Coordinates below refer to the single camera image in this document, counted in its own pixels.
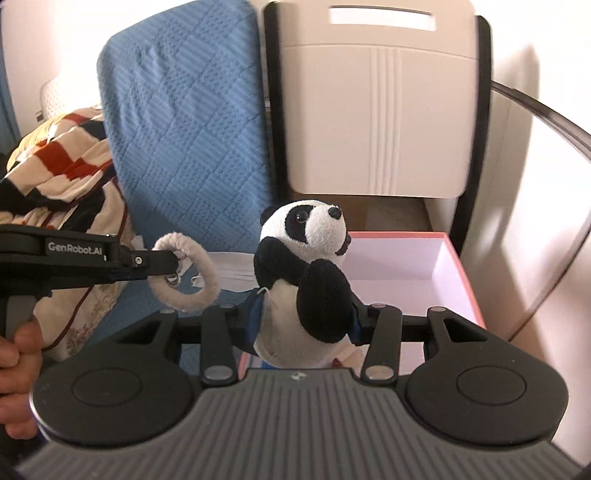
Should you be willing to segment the person's left hand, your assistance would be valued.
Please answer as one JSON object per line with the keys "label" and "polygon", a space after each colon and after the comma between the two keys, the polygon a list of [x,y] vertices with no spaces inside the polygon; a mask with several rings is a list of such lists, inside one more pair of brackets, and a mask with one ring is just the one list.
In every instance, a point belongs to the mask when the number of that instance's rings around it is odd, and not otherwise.
{"label": "person's left hand", "polygon": [[40,374],[42,348],[34,316],[19,327],[12,341],[1,338],[1,424],[12,439],[29,440],[37,433],[29,394]]}

